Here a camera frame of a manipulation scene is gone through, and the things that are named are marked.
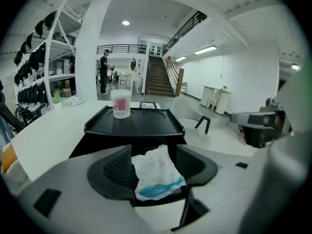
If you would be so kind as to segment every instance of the pink label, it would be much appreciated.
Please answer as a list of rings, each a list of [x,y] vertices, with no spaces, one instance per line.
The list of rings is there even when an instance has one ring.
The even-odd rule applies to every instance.
[[[125,99],[115,99],[113,109],[118,110],[118,111],[125,110],[126,109],[126,100]]]

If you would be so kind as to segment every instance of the fluorescent light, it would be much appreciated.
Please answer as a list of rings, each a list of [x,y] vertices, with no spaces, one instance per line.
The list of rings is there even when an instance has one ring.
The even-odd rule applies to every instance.
[[[184,60],[186,59],[186,57],[180,57],[179,59],[176,59],[175,61],[181,61],[181,60]]]
[[[299,71],[301,67],[298,64],[293,64],[292,69],[294,69],[295,71]]]
[[[214,50],[214,49],[216,49],[216,46],[210,46],[208,48],[196,51],[195,54],[199,55],[201,53],[205,53],[205,52],[208,52],[208,51],[211,51],[211,50]]]

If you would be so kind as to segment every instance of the mirror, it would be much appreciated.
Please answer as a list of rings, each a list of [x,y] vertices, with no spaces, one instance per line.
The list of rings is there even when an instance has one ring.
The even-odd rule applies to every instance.
[[[134,71],[137,67],[137,60],[135,58],[132,58],[130,61],[130,69],[131,71]]]

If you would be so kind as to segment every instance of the plastic cup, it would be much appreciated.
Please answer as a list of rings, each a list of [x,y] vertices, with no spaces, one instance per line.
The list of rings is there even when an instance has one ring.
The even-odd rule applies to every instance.
[[[131,92],[126,89],[115,89],[111,91],[113,101],[113,113],[117,119],[125,119],[130,116]]]

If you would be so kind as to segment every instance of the staircase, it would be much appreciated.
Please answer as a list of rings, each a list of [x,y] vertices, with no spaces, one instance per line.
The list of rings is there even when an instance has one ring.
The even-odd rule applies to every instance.
[[[149,57],[151,65],[149,95],[175,97],[166,67],[160,57]]]

